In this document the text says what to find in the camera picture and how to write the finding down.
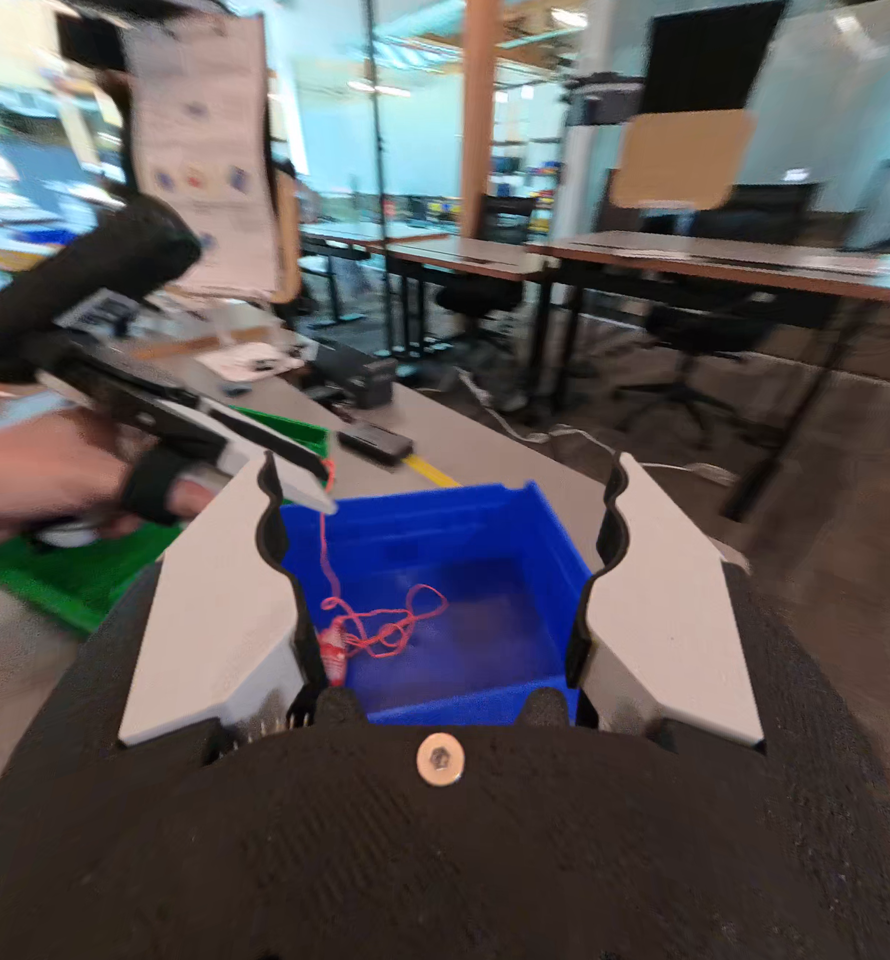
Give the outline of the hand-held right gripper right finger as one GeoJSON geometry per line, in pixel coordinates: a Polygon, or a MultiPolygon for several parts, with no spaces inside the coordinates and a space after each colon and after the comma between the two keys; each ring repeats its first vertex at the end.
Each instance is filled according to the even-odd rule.
{"type": "Polygon", "coordinates": [[[677,722],[763,744],[725,558],[628,453],[604,492],[569,642],[578,726],[643,736],[677,722]]]}

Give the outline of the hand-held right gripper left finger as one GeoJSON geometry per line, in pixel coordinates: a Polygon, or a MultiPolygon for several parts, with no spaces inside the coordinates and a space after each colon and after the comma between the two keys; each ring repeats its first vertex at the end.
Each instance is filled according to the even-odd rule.
{"type": "Polygon", "coordinates": [[[128,746],[215,720],[251,738],[311,722],[328,684],[303,589],[285,566],[285,501],[333,513],[328,471],[259,455],[163,554],[119,726],[128,746]]]}

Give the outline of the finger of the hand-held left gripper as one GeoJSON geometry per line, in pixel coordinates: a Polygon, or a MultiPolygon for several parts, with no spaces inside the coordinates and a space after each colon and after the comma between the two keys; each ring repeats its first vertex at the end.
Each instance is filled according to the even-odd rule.
{"type": "Polygon", "coordinates": [[[115,423],[154,438],[133,462],[132,484],[172,484],[205,468],[232,478],[249,462],[274,455],[282,484],[326,484],[325,461],[292,438],[190,390],[139,361],[56,361],[55,378],[115,423]]]}
{"type": "Polygon", "coordinates": [[[204,436],[175,442],[179,466],[175,474],[175,516],[190,519],[202,507],[182,504],[192,487],[213,491],[258,489],[275,506],[292,502],[325,517],[337,511],[326,486],[330,473],[325,462],[289,439],[272,436],[258,440],[242,436],[204,436]]]}

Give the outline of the green plastic bin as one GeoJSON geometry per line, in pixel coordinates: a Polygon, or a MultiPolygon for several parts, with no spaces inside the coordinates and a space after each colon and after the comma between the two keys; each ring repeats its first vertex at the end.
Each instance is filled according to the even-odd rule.
{"type": "Polygon", "coordinates": [[[264,630],[290,637],[299,607],[282,557],[287,532],[281,506],[259,489],[232,487],[180,533],[178,524],[144,522],[119,539],[78,543],[72,529],[23,534],[0,544],[0,586],[71,627],[98,628],[138,574],[161,561],[149,620],[155,640],[174,620],[215,638],[264,630]]]}

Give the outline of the blue plastic bin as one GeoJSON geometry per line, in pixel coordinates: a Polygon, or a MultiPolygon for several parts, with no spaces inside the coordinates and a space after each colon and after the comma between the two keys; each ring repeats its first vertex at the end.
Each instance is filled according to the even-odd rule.
{"type": "Polygon", "coordinates": [[[401,609],[419,584],[448,602],[402,653],[351,657],[346,686],[373,724],[508,726],[539,688],[574,720],[566,653],[592,571],[536,484],[343,499],[326,535],[357,613],[401,609]]]}

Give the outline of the white desk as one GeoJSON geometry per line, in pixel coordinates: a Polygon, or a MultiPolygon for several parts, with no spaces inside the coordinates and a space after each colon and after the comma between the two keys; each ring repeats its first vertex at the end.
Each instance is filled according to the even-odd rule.
{"type": "MultiPolygon", "coordinates": [[[[148,356],[176,378],[215,399],[222,399],[218,381],[196,360],[186,342],[141,342],[129,347],[148,356]]],[[[18,397],[0,398],[0,430],[16,426],[64,405],[41,388],[2,388],[18,397]]],[[[602,505],[603,482],[610,457],[599,447],[597,461],[605,473],[599,481],[519,444],[481,422],[437,402],[438,394],[395,386],[392,404],[361,414],[373,424],[414,440],[416,452],[441,473],[462,485],[501,483],[509,487],[535,481],[568,529],[592,570],[600,567],[595,551],[592,513],[602,505]]],[[[241,403],[251,409],[286,416],[336,430],[339,419],[303,395],[288,379],[259,382],[241,403]]],[[[413,469],[395,470],[364,462],[339,446],[332,447],[338,495],[361,498],[431,489],[431,482],[413,469]]],[[[0,777],[28,727],[56,684],[75,661],[83,639],[57,621],[0,588],[0,777]]]]}

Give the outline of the long wooden desk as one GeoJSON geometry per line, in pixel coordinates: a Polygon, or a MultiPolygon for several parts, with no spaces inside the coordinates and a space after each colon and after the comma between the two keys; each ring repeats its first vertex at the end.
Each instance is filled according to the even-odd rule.
{"type": "Polygon", "coordinates": [[[521,390],[527,405],[564,409],[568,373],[585,294],[635,297],[633,287],[663,274],[729,284],[746,294],[795,292],[848,301],[852,310],[827,348],[821,367],[780,428],[764,431],[763,459],[739,477],[720,514],[743,522],[777,475],[806,416],[882,306],[890,305],[890,254],[856,256],[802,246],[752,244],[628,231],[607,231],[544,244],[519,246],[419,232],[379,236],[376,224],[325,223],[302,228],[304,244],[335,245],[383,255],[403,282],[430,282],[433,270],[477,275],[539,287],[521,390]]]}

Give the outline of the person's left hand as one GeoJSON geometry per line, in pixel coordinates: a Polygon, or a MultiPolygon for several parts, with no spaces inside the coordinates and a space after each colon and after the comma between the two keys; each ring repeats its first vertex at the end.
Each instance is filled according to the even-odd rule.
{"type": "Polygon", "coordinates": [[[105,539],[144,519],[124,508],[135,451],[122,427],[79,407],[0,427],[0,545],[39,524],[91,518],[105,539]]]}

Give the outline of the black object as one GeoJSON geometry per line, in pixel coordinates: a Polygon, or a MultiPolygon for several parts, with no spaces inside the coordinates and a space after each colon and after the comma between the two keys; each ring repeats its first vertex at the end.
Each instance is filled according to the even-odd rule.
{"type": "Polygon", "coordinates": [[[410,438],[370,423],[356,421],[336,432],[339,445],[383,467],[393,468],[414,453],[410,438]]]}

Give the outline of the black box device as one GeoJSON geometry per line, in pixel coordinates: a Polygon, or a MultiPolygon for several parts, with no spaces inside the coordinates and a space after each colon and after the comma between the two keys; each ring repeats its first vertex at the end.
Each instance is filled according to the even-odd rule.
{"type": "Polygon", "coordinates": [[[398,363],[393,357],[379,357],[341,342],[319,341],[311,365],[326,381],[341,388],[355,407],[373,410],[394,400],[398,363]]]}

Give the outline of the instruction sheet board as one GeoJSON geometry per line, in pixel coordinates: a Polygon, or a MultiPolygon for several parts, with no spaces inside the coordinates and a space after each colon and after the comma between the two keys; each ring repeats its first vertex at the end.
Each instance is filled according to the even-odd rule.
{"type": "Polygon", "coordinates": [[[172,208],[199,259],[172,286],[289,304],[301,292],[298,201],[270,164],[262,13],[189,12],[122,34],[139,190],[172,208]]]}

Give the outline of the black office chair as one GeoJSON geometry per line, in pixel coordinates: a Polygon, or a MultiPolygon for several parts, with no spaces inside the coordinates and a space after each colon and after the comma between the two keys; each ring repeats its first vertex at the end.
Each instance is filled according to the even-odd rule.
{"type": "Polygon", "coordinates": [[[691,376],[701,359],[718,358],[742,363],[745,354],[755,352],[778,326],[778,320],[758,302],[756,294],[723,303],[711,310],[688,309],[661,304],[652,311],[644,325],[650,337],[649,347],[660,347],[677,353],[674,377],[667,382],[619,385],[613,398],[640,394],[650,397],[636,409],[625,413],[616,428],[628,433],[633,425],[654,410],[677,406],[685,410],[699,431],[699,447],[706,449],[713,438],[713,428],[704,411],[726,415],[734,426],[745,426],[745,418],[732,404],[698,390],[691,376]]]}

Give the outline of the tan chair back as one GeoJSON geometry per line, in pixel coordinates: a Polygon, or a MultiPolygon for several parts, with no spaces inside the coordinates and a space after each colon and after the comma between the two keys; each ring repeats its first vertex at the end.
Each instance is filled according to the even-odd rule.
{"type": "Polygon", "coordinates": [[[608,198],[627,210],[716,210],[757,126],[749,110],[645,113],[625,124],[608,198]]]}

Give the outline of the black monitor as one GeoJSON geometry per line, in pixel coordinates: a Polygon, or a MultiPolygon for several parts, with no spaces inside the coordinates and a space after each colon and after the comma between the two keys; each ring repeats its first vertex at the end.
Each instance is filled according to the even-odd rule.
{"type": "Polygon", "coordinates": [[[759,2],[653,18],[638,114],[744,110],[786,7],[759,2]]]}

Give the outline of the wooden post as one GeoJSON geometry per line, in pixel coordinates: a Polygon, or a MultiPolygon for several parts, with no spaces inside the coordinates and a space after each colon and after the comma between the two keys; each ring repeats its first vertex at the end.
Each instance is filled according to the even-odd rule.
{"type": "Polygon", "coordinates": [[[460,234],[477,234],[491,169],[501,1],[468,1],[463,31],[463,130],[460,234]]]}

